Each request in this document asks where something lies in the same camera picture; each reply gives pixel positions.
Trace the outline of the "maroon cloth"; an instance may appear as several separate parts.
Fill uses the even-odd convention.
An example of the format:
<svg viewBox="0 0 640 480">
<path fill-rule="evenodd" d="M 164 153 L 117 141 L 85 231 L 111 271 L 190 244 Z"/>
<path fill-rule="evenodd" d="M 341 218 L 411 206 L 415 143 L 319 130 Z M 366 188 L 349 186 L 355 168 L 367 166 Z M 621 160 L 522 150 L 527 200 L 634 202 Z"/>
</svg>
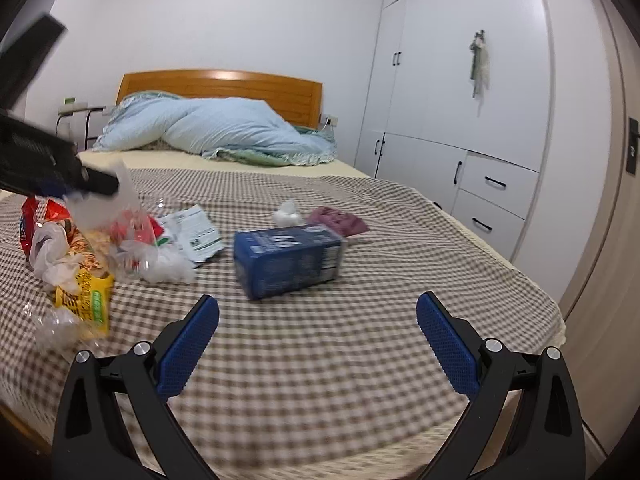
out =
<svg viewBox="0 0 640 480">
<path fill-rule="evenodd" d="M 351 237 L 369 231 L 367 223 L 359 217 L 328 206 L 314 208 L 307 217 L 307 222 L 323 224 L 341 237 Z"/>
</svg>

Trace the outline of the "black metal side table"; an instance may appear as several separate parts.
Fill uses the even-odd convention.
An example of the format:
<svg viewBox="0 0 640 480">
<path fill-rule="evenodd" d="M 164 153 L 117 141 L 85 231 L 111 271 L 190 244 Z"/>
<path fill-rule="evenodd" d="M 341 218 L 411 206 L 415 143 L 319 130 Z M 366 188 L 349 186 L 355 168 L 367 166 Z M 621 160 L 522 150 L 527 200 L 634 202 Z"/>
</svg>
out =
<svg viewBox="0 0 640 480">
<path fill-rule="evenodd" d="M 54 134 L 73 142 L 78 151 L 87 151 L 101 135 L 114 105 L 90 105 L 76 98 L 65 98 L 58 108 Z"/>
</svg>

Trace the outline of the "clear red plastic wrapper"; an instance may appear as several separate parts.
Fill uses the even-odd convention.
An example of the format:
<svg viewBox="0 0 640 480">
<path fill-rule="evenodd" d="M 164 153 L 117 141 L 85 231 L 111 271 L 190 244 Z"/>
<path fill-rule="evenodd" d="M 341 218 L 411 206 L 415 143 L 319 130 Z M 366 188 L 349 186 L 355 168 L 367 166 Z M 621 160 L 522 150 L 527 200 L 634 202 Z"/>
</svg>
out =
<svg viewBox="0 0 640 480">
<path fill-rule="evenodd" d="M 87 181 L 65 197 L 81 234 L 99 262 L 119 281 L 191 284 L 194 266 L 173 242 L 157 243 L 152 217 L 123 162 L 85 166 Z"/>
</svg>

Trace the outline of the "white green paper wrapper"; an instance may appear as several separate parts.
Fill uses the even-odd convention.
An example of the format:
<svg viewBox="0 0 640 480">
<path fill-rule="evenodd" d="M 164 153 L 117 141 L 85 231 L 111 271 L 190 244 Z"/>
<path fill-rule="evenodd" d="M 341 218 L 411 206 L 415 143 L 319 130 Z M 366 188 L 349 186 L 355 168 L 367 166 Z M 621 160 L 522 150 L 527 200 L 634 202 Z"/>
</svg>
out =
<svg viewBox="0 0 640 480">
<path fill-rule="evenodd" d="M 157 219 L 168 238 L 194 266 L 200 266 L 224 250 L 216 226 L 200 205 L 172 212 Z"/>
</svg>

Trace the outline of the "crumpled clear plastic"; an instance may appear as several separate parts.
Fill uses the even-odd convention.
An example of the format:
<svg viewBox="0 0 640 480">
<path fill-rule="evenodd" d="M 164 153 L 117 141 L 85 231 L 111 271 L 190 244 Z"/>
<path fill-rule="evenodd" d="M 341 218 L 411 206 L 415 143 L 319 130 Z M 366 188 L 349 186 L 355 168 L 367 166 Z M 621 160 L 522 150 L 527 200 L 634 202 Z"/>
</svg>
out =
<svg viewBox="0 0 640 480">
<path fill-rule="evenodd" d="M 40 308 L 28 302 L 23 314 L 32 324 L 41 350 L 64 353 L 80 348 L 95 349 L 102 336 L 96 324 L 82 320 L 66 307 Z"/>
</svg>

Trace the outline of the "light blue duvet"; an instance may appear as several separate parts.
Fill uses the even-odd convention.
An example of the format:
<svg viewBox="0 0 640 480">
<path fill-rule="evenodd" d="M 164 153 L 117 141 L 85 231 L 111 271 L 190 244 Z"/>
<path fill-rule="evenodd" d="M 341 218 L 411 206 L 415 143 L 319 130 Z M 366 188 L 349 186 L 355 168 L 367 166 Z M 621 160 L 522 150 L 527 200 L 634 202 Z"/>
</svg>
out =
<svg viewBox="0 0 640 480">
<path fill-rule="evenodd" d="M 123 152 L 157 143 L 205 159 L 266 167 L 318 166 L 337 154 L 331 131 L 294 126 L 263 100 L 188 99 L 163 91 L 126 96 L 92 148 Z"/>
</svg>

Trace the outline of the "white wardrobe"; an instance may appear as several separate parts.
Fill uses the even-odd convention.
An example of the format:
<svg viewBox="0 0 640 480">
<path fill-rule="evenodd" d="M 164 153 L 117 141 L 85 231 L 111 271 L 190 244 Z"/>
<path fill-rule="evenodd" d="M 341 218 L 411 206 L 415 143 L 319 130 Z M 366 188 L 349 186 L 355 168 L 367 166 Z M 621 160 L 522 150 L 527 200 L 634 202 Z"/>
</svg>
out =
<svg viewBox="0 0 640 480">
<path fill-rule="evenodd" d="M 599 0 L 383 0 L 356 165 L 419 190 L 567 306 L 596 251 L 612 119 Z"/>
</svg>

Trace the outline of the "crumpled white tissue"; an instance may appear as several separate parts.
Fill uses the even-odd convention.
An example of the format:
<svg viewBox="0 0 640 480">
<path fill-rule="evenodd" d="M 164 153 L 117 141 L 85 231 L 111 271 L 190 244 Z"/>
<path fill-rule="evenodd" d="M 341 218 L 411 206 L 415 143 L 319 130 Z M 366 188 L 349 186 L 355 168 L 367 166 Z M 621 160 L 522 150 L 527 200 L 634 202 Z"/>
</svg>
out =
<svg viewBox="0 0 640 480">
<path fill-rule="evenodd" d="M 303 226 L 306 223 L 304 216 L 298 211 L 294 198 L 283 202 L 272 214 L 272 221 L 277 228 L 290 228 L 291 226 Z"/>
</svg>

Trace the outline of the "white plastic bag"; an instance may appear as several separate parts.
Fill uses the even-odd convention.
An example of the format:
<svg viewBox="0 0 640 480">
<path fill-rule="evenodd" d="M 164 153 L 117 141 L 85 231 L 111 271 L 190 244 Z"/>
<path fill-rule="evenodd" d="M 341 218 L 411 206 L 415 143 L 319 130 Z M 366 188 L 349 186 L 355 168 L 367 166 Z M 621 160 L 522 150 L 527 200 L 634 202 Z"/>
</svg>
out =
<svg viewBox="0 0 640 480">
<path fill-rule="evenodd" d="M 71 294 L 79 292 L 76 275 L 82 257 L 70 256 L 69 249 L 66 231 L 60 224 L 46 222 L 35 230 L 28 261 L 48 292 L 57 287 Z"/>
</svg>

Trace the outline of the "yellow bed sheet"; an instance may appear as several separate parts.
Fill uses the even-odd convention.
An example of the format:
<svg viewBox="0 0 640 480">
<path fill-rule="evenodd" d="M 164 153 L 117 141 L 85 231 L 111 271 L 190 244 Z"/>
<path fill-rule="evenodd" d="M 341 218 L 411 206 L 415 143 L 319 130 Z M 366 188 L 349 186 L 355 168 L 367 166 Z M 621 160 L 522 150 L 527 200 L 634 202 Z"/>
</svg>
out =
<svg viewBox="0 0 640 480">
<path fill-rule="evenodd" d="M 410 186 L 342 162 L 262 169 L 179 152 L 124 162 L 149 212 L 200 206 L 225 242 L 269 228 L 289 199 L 368 225 L 348 241 L 335 281 L 279 297 L 249 300 L 230 249 L 190 285 L 114 286 L 104 354 L 153 339 L 203 295 L 218 301 L 218 330 L 170 406 L 221 478 L 397 479 L 425 465 L 466 404 L 416 322 L 427 290 L 512 350 L 564 344 L 558 304 Z"/>
</svg>

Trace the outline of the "hanging cloth on wardrobe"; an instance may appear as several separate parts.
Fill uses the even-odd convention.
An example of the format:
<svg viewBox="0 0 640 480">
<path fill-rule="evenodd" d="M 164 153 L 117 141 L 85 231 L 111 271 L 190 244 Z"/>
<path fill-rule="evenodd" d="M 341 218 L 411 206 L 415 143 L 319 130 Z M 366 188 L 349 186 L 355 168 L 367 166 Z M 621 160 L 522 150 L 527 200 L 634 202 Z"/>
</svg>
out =
<svg viewBox="0 0 640 480">
<path fill-rule="evenodd" d="M 484 29 L 475 33 L 469 50 L 472 54 L 470 70 L 472 99 L 477 104 L 477 115 L 480 115 L 485 102 L 485 94 L 490 85 L 490 61 Z"/>
</svg>

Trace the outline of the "blue milk carton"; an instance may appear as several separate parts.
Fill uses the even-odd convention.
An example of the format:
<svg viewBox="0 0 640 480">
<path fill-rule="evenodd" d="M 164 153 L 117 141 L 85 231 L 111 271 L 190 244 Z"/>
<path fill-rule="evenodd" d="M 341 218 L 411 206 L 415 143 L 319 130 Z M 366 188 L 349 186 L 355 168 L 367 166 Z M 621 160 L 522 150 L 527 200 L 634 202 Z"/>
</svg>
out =
<svg viewBox="0 0 640 480">
<path fill-rule="evenodd" d="M 248 299 L 262 300 L 335 280 L 345 249 L 322 224 L 237 232 L 235 274 Z"/>
</svg>

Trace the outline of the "yellow noodle snack bag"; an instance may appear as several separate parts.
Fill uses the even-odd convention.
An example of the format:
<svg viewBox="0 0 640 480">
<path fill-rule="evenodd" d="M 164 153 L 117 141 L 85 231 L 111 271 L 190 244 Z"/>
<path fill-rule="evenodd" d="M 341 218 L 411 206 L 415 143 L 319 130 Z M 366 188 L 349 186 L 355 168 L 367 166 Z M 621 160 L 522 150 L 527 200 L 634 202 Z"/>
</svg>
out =
<svg viewBox="0 0 640 480">
<path fill-rule="evenodd" d="M 35 278 L 49 294 L 56 317 L 75 322 L 81 339 L 108 335 L 114 276 L 99 262 L 70 212 L 48 200 L 38 216 L 39 200 L 22 203 L 20 243 Z"/>
</svg>

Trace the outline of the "wooden headboard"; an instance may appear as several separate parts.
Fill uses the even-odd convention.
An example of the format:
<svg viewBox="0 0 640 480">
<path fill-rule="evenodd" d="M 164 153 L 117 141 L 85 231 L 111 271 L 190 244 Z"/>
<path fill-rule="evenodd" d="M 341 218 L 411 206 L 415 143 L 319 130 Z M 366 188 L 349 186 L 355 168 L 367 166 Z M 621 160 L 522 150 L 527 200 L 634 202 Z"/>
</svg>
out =
<svg viewBox="0 0 640 480">
<path fill-rule="evenodd" d="M 151 70 L 122 76 L 116 103 L 140 91 L 262 100 L 292 125 L 317 128 L 320 122 L 322 84 L 312 80 L 246 70 Z"/>
</svg>

